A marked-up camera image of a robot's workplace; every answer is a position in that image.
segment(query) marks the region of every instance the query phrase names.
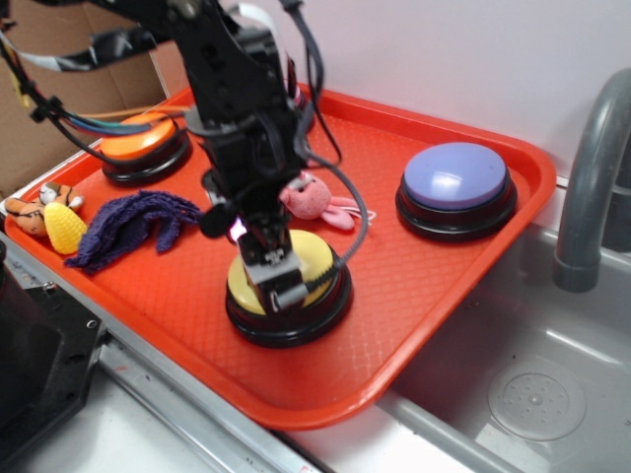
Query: sink drain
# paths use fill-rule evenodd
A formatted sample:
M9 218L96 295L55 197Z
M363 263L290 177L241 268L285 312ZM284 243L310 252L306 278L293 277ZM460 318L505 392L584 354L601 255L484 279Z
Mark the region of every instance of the sink drain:
M585 416L581 386L561 367L542 360L499 372L488 398L495 419L524 439L560 439L579 427Z

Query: gray faucet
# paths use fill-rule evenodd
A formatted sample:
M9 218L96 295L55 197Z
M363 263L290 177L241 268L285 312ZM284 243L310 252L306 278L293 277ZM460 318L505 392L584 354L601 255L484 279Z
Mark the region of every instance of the gray faucet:
M553 277L566 291L596 286L600 246L631 251L631 69L604 85L586 125L565 197Z

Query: stainless steel sink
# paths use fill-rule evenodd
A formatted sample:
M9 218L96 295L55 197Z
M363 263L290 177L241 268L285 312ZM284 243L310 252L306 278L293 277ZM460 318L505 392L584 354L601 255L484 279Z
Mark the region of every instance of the stainless steel sink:
M605 250L598 286L570 294L552 282L555 244L530 226L381 405L483 470L628 471L631 258Z

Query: purple button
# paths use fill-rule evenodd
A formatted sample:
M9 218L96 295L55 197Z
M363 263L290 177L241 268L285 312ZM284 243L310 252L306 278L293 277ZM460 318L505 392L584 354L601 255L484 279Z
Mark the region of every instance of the purple button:
M407 164L403 181L412 199L440 210L484 204L504 187L506 165L493 150L447 143L422 151Z

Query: orange tray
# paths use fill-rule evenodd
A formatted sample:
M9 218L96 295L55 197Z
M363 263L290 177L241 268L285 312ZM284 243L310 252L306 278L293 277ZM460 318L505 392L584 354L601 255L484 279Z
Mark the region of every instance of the orange tray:
M190 104L183 91L168 104ZM551 195L556 172L540 150L519 140L335 93L321 101L343 152L342 169L377 212L349 263L355 297L331 332L305 346L268 349L248 343L225 314L228 267L237 255L226 239L188 229L169 252L146 241L93 277L65 268L45 240L8 219L7 234L113 316L144 337L263 426L303 430L341 421L367 407L423 346L452 310L517 238ZM313 148L332 156L322 130ZM431 145L467 141L498 152L519 191L517 213L497 234L468 243L439 243L409 233L396 218L394 194L407 162ZM210 207L200 179L209 162L199 147L170 178L148 186ZM317 171L333 195L347 195L326 171ZM90 222L108 200L136 192L110 185L101 164L83 156L49 180L79 189ZM37 188L27 193L35 199ZM343 253L357 233L325 222L292 226L318 233Z

